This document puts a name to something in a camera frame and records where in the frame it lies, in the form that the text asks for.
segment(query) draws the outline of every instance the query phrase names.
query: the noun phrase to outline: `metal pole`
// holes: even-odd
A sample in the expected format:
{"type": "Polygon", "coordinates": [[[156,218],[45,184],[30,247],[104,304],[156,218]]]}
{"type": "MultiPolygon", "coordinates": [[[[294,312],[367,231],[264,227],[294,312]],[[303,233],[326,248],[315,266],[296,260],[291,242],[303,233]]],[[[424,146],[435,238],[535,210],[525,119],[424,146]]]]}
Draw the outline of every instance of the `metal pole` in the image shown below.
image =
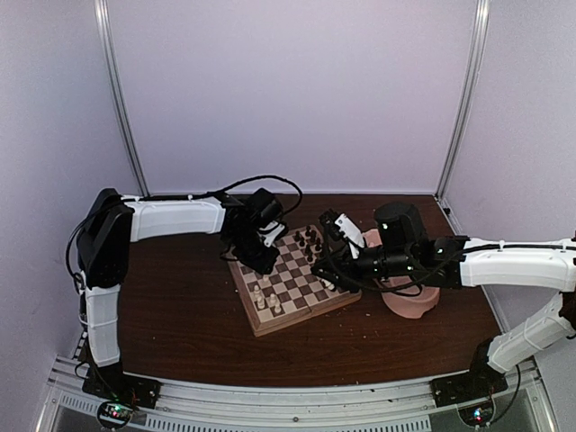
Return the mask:
{"type": "Polygon", "coordinates": [[[478,81],[478,74],[480,72],[482,56],[484,54],[484,46],[486,44],[489,11],[490,0],[478,0],[476,7],[476,20],[474,23],[474,29],[472,31],[472,43],[470,46],[470,56],[468,58],[468,68],[466,70],[462,97],[460,99],[458,114],[456,115],[456,122],[454,124],[454,131],[452,132],[450,148],[444,163],[444,169],[440,177],[438,188],[436,189],[436,198],[440,202],[445,199],[450,176],[454,170],[456,157],[458,156],[458,150],[462,144],[466,123],[468,122],[468,117],[470,116],[473,93],[474,89],[476,88],[476,82],[478,81]]]}
{"type": "Polygon", "coordinates": [[[114,99],[114,107],[116,109],[116,116],[120,125],[124,146],[128,153],[128,159],[132,167],[132,172],[136,177],[139,191],[144,196],[150,196],[146,178],[142,170],[142,164],[138,157],[138,151],[134,144],[130,122],[128,120],[128,113],[126,112],[126,103],[122,94],[122,87],[120,85],[120,75],[118,74],[118,67],[116,65],[116,57],[114,55],[114,46],[112,39],[112,30],[110,28],[110,20],[108,18],[108,2],[107,0],[94,0],[96,11],[96,21],[98,23],[98,31],[100,32],[100,39],[104,55],[106,57],[106,64],[108,66],[108,77],[110,78],[110,85],[112,86],[112,95],[114,99]]]}

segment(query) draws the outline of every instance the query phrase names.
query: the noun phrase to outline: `chessboard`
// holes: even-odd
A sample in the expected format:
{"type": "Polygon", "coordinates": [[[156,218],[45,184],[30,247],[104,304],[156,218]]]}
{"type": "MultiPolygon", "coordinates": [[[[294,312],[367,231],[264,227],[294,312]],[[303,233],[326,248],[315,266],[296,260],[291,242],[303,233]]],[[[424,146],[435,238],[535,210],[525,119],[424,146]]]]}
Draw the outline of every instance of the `chessboard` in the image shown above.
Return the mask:
{"type": "Polygon", "coordinates": [[[274,245],[280,255],[271,274],[257,274],[239,261],[229,262],[256,337],[360,300],[361,292],[341,290],[311,273],[322,250],[321,235],[315,226],[293,229],[274,245]]]}

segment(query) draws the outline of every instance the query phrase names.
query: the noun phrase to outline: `wooden chessboard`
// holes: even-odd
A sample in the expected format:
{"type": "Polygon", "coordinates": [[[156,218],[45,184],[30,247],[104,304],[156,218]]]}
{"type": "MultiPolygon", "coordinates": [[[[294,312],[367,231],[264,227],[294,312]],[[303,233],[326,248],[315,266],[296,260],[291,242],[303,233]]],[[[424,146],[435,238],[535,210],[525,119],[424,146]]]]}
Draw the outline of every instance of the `wooden chessboard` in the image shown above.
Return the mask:
{"type": "MultiPolygon", "coordinates": [[[[321,238],[316,227],[310,226],[310,232],[312,231],[316,232],[317,239],[321,238]]],[[[256,337],[341,308],[360,300],[362,296],[361,292],[351,293],[339,288],[331,291],[311,273],[311,265],[320,256],[320,251],[316,250],[312,241],[314,235],[307,236],[305,232],[305,228],[293,229],[274,243],[280,256],[276,259],[274,271],[267,277],[257,274],[239,261],[229,263],[238,294],[256,337]],[[303,246],[295,239],[296,232],[301,233],[303,246]],[[310,245],[312,250],[312,261],[308,261],[304,253],[306,245],[310,245]],[[254,295],[257,286],[265,297],[265,306],[262,309],[257,307],[254,295]],[[272,293],[280,302],[279,312],[270,307],[269,299],[272,293]]]]}

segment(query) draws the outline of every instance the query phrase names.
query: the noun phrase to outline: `black bracket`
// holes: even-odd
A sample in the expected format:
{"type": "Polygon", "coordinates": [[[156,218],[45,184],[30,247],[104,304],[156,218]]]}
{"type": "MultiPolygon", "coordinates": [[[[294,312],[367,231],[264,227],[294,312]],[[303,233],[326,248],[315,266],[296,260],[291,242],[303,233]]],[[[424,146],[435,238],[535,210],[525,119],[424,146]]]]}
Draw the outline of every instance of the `black bracket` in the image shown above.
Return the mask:
{"type": "Polygon", "coordinates": [[[465,372],[436,378],[430,382],[432,395],[438,408],[487,398],[493,393],[504,392],[508,383],[504,375],[489,380],[474,373],[465,372]]]}

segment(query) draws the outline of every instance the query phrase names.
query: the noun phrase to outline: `chess pawn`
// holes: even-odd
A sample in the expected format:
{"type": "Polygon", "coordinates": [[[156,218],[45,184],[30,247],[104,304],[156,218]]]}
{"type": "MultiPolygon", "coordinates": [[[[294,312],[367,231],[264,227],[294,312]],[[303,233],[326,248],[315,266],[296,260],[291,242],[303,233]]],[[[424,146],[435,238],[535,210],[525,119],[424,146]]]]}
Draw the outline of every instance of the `chess pawn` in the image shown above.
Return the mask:
{"type": "Polygon", "coordinates": [[[280,313],[282,312],[282,306],[280,305],[280,302],[278,301],[278,297],[276,297],[276,294],[270,294],[270,307],[274,308],[274,312],[276,313],[280,313]]]}
{"type": "Polygon", "coordinates": [[[256,306],[259,310],[262,310],[266,306],[266,302],[262,293],[256,295],[256,306]]]}

